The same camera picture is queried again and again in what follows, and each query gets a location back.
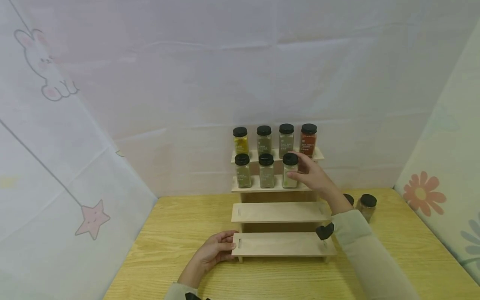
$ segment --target light green sleeve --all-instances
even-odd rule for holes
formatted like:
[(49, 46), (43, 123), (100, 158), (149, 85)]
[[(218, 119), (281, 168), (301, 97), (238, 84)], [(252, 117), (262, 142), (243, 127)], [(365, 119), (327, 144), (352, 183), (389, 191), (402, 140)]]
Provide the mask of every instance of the light green sleeve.
[(185, 300), (186, 293), (193, 293), (198, 296), (198, 290), (196, 288), (191, 288), (180, 283), (172, 283), (168, 288), (167, 294), (165, 295), (165, 300)]
[(338, 243), (351, 262), (368, 299), (420, 299), (358, 210), (334, 215), (332, 219)]

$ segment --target bunny illustration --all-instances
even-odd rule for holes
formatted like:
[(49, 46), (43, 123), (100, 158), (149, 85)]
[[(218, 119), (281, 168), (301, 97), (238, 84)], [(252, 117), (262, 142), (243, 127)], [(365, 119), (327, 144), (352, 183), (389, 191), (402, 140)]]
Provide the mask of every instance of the bunny illustration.
[(15, 38), (24, 47), (25, 59), (32, 70), (45, 79), (42, 94), (51, 101), (59, 101), (62, 98), (76, 94), (78, 89), (70, 79), (65, 79), (59, 72), (48, 54), (47, 41), (43, 33), (33, 29), (31, 34), (23, 30), (15, 30)]

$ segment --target pink star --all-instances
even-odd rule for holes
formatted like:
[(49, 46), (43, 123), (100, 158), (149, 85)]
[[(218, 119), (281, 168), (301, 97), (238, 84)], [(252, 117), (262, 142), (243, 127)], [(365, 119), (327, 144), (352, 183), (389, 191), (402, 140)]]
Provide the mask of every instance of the pink star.
[(75, 235), (89, 232), (95, 240), (100, 230), (100, 225), (110, 220), (110, 217), (103, 212), (103, 200), (100, 200), (95, 207), (82, 205), (84, 222), (80, 225)]

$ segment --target black object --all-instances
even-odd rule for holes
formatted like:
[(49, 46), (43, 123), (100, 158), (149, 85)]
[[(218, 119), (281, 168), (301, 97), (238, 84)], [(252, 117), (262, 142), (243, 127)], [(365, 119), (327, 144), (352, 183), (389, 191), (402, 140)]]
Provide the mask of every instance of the black object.
[(350, 202), (350, 205), (353, 206), (353, 203), (355, 202), (355, 199), (353, 199), (353, 197), (349, 194), (343, 194), (345, 196), (345, 198), (348, 200), (348, 202)]
[(335, 226), (333, 225), (333, 223), (330, 223), (327, 226), (317, 227), (317, 229), (315, 229), (315, 233), (321, 240), (326, 240), (333, 234), (334, 229)]
[(303, 124), (301, 126), (301, 132), (304, 134), (316, 134), (317, 133), (317, 126), (313, 124)]
[(360, 202), (366, 207), (375, 207), (377, 205), (377, 198), (370, 194), (363, 194), (360, 197)]
[(287, 166), (294, 166), (299, 163), (299, 157), (294, 153), (285, 153), (282, 161)]
[(260, 154), (258, 163), (262, 166), (270, 166), (273, 164), (273, 155), (269, 153)]
[(245, 127), (237, 127), (233, 129), (233, 136), (243, 137), (247, 135), (247, 129)]
[(198, 298), (195, 294), (193, 293), (186, 293), (185, 294), (185, 299), (186, 300), (202, 300), (200, 298)]
[(258, 135), (269, 135), (272, 133), (272, 128), (268, 125), (262, 125), (257, 127), (257, 134)]
[(294, 127), (292, 124), (285, 123), (280, 125), (280, 128), (278, 131), (280, 131), (281, 134), (291, 134), (293, 133), (293, 130), (294, 130)]
[(237, 166), (245, 166), (250, 162), (250, 157), (248, 154), (240, 153), (235, 155), (235, 165)]

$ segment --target wooden tabletop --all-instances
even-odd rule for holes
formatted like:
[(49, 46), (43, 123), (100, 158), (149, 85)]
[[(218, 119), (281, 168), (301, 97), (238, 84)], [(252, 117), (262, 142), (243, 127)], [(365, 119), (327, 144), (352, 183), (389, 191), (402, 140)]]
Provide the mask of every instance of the wooden tabletop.
[[(401, 197), (391, 189), (345, 191), (377, 197), (373, 231), (422, 299), (480, 299), (480, 288)], [(107, 300), (161, 300), (193, 253), (230, 222), (237, 194), (162, 197), (152, 210)], [(199, 292), (213, 300), (365, 299), (345, 254), (322, 258), (258, 257), (217, 265)]]

